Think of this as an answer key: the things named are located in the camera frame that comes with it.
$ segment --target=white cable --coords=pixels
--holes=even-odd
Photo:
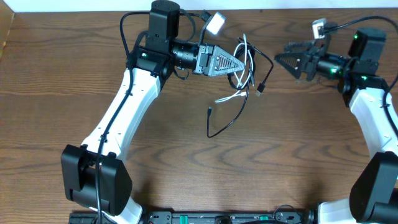
[[[238,51],[240,46],[244,45],[244,51],[245,51],[245,54],[244,54],[244,70],[242,71],[242,74],[241,74],[241,76],[239,78],[238,78],[238,75],[236,74],[236,72],[234,72],[234,76],[235,76],[236,80],[238,81],[238,84],[236,85],[236,87],[241,87],[241,86],[246,85],[248,83],[249,79],[251,78],[252,71],[253,71],[253,58],[251,57],[250,51],[248,50],[248,43],[246,41],[246,35],[245,34],[243,34],[243,41],[244,41],[244,43],[239,43],[236,46],[235,51],[234,51],[234,55],[233,55],[235,57],[236,52]],[[247,77],[246,81],[244,83],[242,83],[242,78],[243,78],[244,72],[246,70],[246,60],[247,60],[247,56],[248,55],[249,55],[249,58],[250,58],[251,73],[248,74],[248,77]],[[218,99],[215,102],[216,103],[222,103],[222,102],[228,101],[228,100],[230,100],[230,99],[232,99],[234,97],[237,97],[237,96],[246,96],[246,92],[242,92],[241,93],[241,90],[238,90],[233,95]]]

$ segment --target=black cable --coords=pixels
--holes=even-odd
[[[367,20],[371,20],[371,19],[380,19],[383,21],[386,21],[388,23],[390,23],[396,30],[397,34],[398,34],[398,25],[390,18],[384,17],[384,16],[367,16],[361,19],[357,19],[355,21],[351,21],[351,22],[347,22],[343,25],[340,26],[336,26],[336,27],[331,27],[327,30],[327,32],[329,31],[334,31],[334,30],[338,30],[340,28],[346,27],[346,26],[350,26],[352,24],[358,23],[358,22],[362,22],[362,21],[367,21]],[[396,76],[396,78],[394,79],[394,81],[391,83],[390,87],[384,92],[383,94],[383,98],[382,98],[382,107],[384,108],[384,112],[387,116],[388,122],[391,125],[392,130],[395,132],[396,136],[398,137],[398,129],[397,126],[394,124],[390,112],[388,111],[388,104],[387,104],[387,95],[388,93],[391,91],[391,89],[394,87],[394,85],[397,83],[398,81],[398,74]]]
[[[244,223],[240,223],[240,224],[270,224],[270,223],[275,223],[275,220],[256,220],[256,221],[244,222]]]
[[[283,221],[278,221],[277,217],[276,217],[276,213],[278,212],[279,209],[281,209],[282,207],[290,207],[294,210],[294,212],[300,217],[300,221],[296,224],[299,224],[303,221],[303,216],[301,214],[299,214],[299,212],[297,212],[297,210],[291,206],[291,205],[280,205],[279,207],[277,207],[274,210],[274,213],[272,214],[272,220],[256,220],[256,221],[250,221],[250,222],[245,222],[242,224],[262,224],[262,223],[281,223],[281,224],[287,224],[286,222]]]
[[[236,51],[235,57],[236,58],[240,58],[240,56],[242,56],[244,53],[244,47],[240,48],[239,50]],[[256,63],[254,61],[254,50],[250,49],[250,54],[252,55],[252,61],[253,61],[253,71],[251,70],[251,67],[249,67],[249,71],[248,71],[248,76],[251,74],[252,76],[254,76],[254,73],[256,72]],[[235,83],[233,83],[232,81],[232,76],[234,74],[233,73],[229,73],[227,74],[227,78],[229,81],[229,85],[234,88],[235,90],[244,90],[246,88],[246,86],[249,84],[249,82],[247,82],[245,85],[241,86],[241,87],[237,87],[235,85]]]
[[[190,38],[188,38],[188,40],[185,41],[185,42],[188,42],[188,41],[192,40],[192,38],[195,36],[197,27],[196,27],[196,25],[195,25],[195,21],[193,20],[192,16],[191,16],[189,13],[187,13],[186,10],[180,9],[180,11],[181,11],[182,14],[183,14],[184,16],[186,16],[186,17],[191,21],[191,23],[192,23],[192,35],[191,35]]]
[[[348,76],[348,69],[351,66],[351,64],[355,61],[358,60],[358,57],[352,57],[348,60],[347,64],[343,68],[343,78],[346,78]]]
[[[215,133],[214,135],[211,135],[211,136],[209,136],[209,124],[210,124],[210,115],[211,115],[212,108],[211,107],[208,108],[208,110],[207,110],[207,137],[208,138],[212,138],[212,137],[216,136],[217,134],[223,132],[225,129],[227,129],[229,126],[231,126],[237,120],[237,118],[241,115],[241,113],[244,109],[244,106],[246,105],[248,96],[249,96],[249,85],[246,87],[246,96],[244,97],[243,105],[242,105],[242,108],[239,111],[238,115],[236,115],[236,117],[231,122],[229,122],[229,124],[227,124],[221,130],[219,130],[217,133]]]
[[[187,74],[187,76],[185,76],[185,77],[181,77],[181,76],[177,73],[177,71],[176,71],[175,68],[174,68],[174,71],[173,71],[173,72],[174,72],[174,75],[175,75],[177,78],[179,78],[179,79],[185,81],[185,80],[189,77],[189,70],[186,69],[186,71],[188,72],[188,74]]]
[[[123,22],[125,20],[125,18],[127,16],[130,15],[139,15],[139,14],[148,14],[149,12],[128,12],[125,15],[122,16],[122,18],[120,19],[120,34],[121,34],[121,38],[122,38],[122,42],[123,42],[123,46],[124,49],[126,51],[126,55],[127,55],[127,64],[128,64],[128,69],[130,71],[130,84],[129,84],[129,88],[127,89],[126,94],[124,95],[122,101],[120,102],[118,108],[116,109],[116,111],[114,112],[114,114],[112,115],[112,118],[109,120],[108,125],[106,126],[104,133],[101,135],[101,140],[99,142],[99,146],[98,146],[98,152],[96,155],[96,165],[95,165],[95,190],[96,190],[96,198],[97,198],[97,223],[102,223],[102,209],[101,209],[101,187],[100,187],[100,158],[102,155],[102,150],[103,150],[103,146],[104,143],[107,142],[106,136],[109,134],[109,130],[111,129],[111,126],[114,122],[114,120],[116,119],[116,117],[118,116],[121,108],[123,107],[124,103],[127,101],[127,98],[129,97],[129,93],[132,90],[132,83],[133,83],[133,74],[132,74],[132,60],[131,60],[131,55],[129,53],[129,48],[127,46],[127,42],[126,42],[126,38],[124,36],[124,32],[123,32]],[[147,32],[141,32],[136,40],[136,44],[134,45],[134,48],[136,48],[136,46],[141,42],[142,38],[144,37],[144,35],[147,35]]]
[[[242,38],[238,38],[239,43],[244,42],[244,40]],[[257,87],[257,96],[259,96],[265,89],[266,87],[266,81],[269,77],[269,74],[271,74],[272,70],[274,69],[274,63],[272,62],[272,60],[264,53],[262,53],[259,49],[257,49],[254,45],[250,44],[249,42],[246,42],[248,44],[248,47],[254,49],[257,53],[259,53],[261,56],[265,57],[268,62],[271,64],[271,68],[268,70],[268,73],[266,75],[266,77],[264,78],[264,80],[262,81],[262,83],[259,84],[259,86]]]
[[[92,221],[90,222],[90,224],[95,224],[95,223],[97,223],[97,218],[98,218],[98,216],[95,217],[94,219],[92,219]]]
[[[108,218],[108,216],[104,215],[104,217],[105,217],[106,221],[108,221],[109,223],[111,223],[111,224],[117,224],[117,223],[114,222],[113,220],[110,220],[110,219]]]
[[[211,16],[205,23],[205,25],[201,28],[200,35],[199,35],[199,41],[198,41],[198,47],[203,43],[203,39],[205,38],[205,33],[206,33],[206,27],[210,23],[211,19],[213,16]]]
[[[292,209],[294,210],[294,212],[300,217],[300,221],[299,221],[298,223],[296,223],[296,224],[299,224],[299,223],[302,222],[303,216],[301,216],[301,214],[299,214],[299,213],[297,212],[297,210],[296,210],[293,206],[291,206],[291,205],[279,205],[279,207],[277,207],[277,208],[275,209],[274,213],[272,214],[273,219],[274,219],[277,223],[285,223],[285,222],[277,221],[277,219],[276,219],[276,213],[277,213],[277,211],[278,211],[280,208],[282,208],[282,207],[290,207],[290,208],[292,208]]]
[[[250,49],[250,50],[255,50],[255,51],[258,52],[260,55],[262,55],[263,57],[265,57],[266,59],[268,59],[268,61],[269,61],[270,64],[271,64],[271,68],[269,69],[269,71],[268,71],[268,73],[267,73],[267,75],[266,75],[264,81],[260,84],[260,85],[264,85],[264,87],[265,87],[265,82],[267,81],[269,74],[271,73],[272,69],[274,68],[274,63],[272,62],[272,60],[271,60],[268,56],[266,56],[266,55],[265,55],[264,53],[262,53],[260,50],[258,50],[257,48],[255,48],[254,45],[250,44],[250,43],[247,42],[247,41],[246,41],[246,43],[247,43],[247,45],[248,45],[248,49]],[[243,54],[243,52],[244,52],[244,48],[239,49],[239,50],[236,52],[235,57],[239,58],[240,54]],[[254,76],[254,72],[256,71],[256,66],[255,66],[255,62],[254,62],[254,54],[252,54],[252,59],[253,59],[253,71],[251,71],[251,68],[249,68],[248,75],[251,73],[251,75]],[[244,98],[244,101],[243,101],[243,104],[242,104],[242,108],[241,108],[241,110],[239,111],[238,115],[236,115],[236,117],[235,117],[229,124],[227,124],[227,125],[226,125],[225,127],[223,127],[221,130],[219,130],[218,132],[216,132],[215,134],[213,134],[213,135],[211,135],[211,136],[209,135],[209,126],[210,126],[210,115],[211,115],[212,108],[211,108],[211,107],[208,108],[208,111],[207,111],[207,137],[208,137],[208,138],[215,137],[216,135],[218,135],[219,133],[223,132],[225,129],[227,129],[228,127],[230,127],[230,126],[239,118],[239,116],[241,115],[241,113],[242,113],[242,111],[243,111],[243,109],[244,109],[244,106],[246,105],[246,102],[247,102],[247,100],[248,100],[248,96],[249,96],[249,86],[250,86],[250,83],[251,83],[251,79],[250,79],[243,87],[239,88],[239,87],[237,87],[237,86],[232,82],[232,78],[231,78],[231,77],[232,77],[232,74],[227,75],[227,77],[228,77],[229,84],[230,84],[231,87],[234,88],[235,90],[243,90],[244,88],[246,88],[246,96],[245,96],[245,98]]]

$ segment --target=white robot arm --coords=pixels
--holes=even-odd
[[[153,77],[150,75],[150,72],[139,68],[134,68],[132,72],[134,77],[132,91],[130,93],[127,92],[130,83],[130,74],[129,70],[126,70],[120,89],[111,106],[94,131],[82,143],[82,145],[88,146],[88,151],[97,153],[103,129],[109,123],[124,95],[130,94],[109,130],[107,142],[104,144],[102,151],[102,154],[105,156],[111,152],[115,153],[116,159],[123,162],[126,161],[132,137],[145,111],[160,93],[159,77]],[[141,206],[130,197],[120,215],[114,217],[109,215],[108,218],[120,224],[138,223],[141,213]]]
[[[377,88],[357,89],[349,108],[361,126],[370,159],[377,152],[394,152],[398,155],[398,139],[391,128],[382,107],[384,90]],[[395,124],[398,117],[392,106],[391,94],[387,95],[388,110]],[[349,208],[349,198],[335,202],[324,202],[318,206],[319,224],[354,224],[357,223]]]
[[[330,80],[339,79],[338,90],[357,118],[368,145],[371,161],[349,198],[321,203],[317,211],[319,224],[398,223],[398,207],[391,203],[398,198],[394,189],[398,176],[398,117],[388,93],[398,77],[388,87],[384,79],[376,76],[386,33],[359,28],[348,52],[350,58],[327,52],[332,33],[369,19],[387,21],[398,32],[398,25],[382,16],[364,17],[340,26],[319,19],[312,24],[316,40],[289,43],[285,53],[275,57],[295,78],[303,72],[307,80],[314,79],[316,73]],[[316,44],[318,39],[325,39],[320,47]]]

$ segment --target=cable connector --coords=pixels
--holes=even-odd
[[[315,40],[324,39],[325,38],[325,24],[327,20],[325,18],[318,19],[312,22],[312,32],[313,38]]]
[[[207,109],[207,117],[210,117],[212,109],[213,108],[209,106],[209,108]]]
[[[266,85],[265,84],[262,84],[262,83],[260,83],[260,85],[257,87],[257,92],[256,92],[256,95],[257,96],[260,96],[261,95],[261,93],[264,91],[264,89],[266,88]]]
[[[250,72],[250,79],[251,79],[251,85],[254,87],[254,85],[255,85],[256,83],[254,82],[254,75],[253,75],[253,72]]]
[[[200,14],[200,19],[202,19],[205,22],[207,22],[207,20],[209,20],[210,17],[211,17],[211,14],[206,10],[203,10]]]

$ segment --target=wooden table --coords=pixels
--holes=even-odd
[[[398,9],[223,11],[227,20],[206,42],[232,52],[248,40],[274,57],[290,41],[310,40],[322,17],[339,24],[368,15],[398,21]],[[78,146],[108,109],[123,77],[126,56],[119,34],[123,12],[17,14],[0,62],[0,222],[66,223],[85,208],[65,198],[60,156]],[[198,30],[202,22],[197,22]],[[180,36],[191,33],[182,17]],[[147,16],[126,20],[129,43],[148,26]],[[339,31],[330,50],[348,52],[355,28],[376,26],[388,40],[378,74],[398,70],[398,38],[389,24],[364,22]],[[257,81],[269,64],[256,56]],[[316,82],[296,82],[276,65],[263,95],[251,88],[243,114],[213,139],[206,137],[239,111],[243,99],[225,77],[172,76],[147,110],[126,167],[134,199],[176,211],[264,211],[289,203],[308,207],[349,195],[369,156],[355,117],[341,95]],[[397,105],[398,95],[394,92]]]

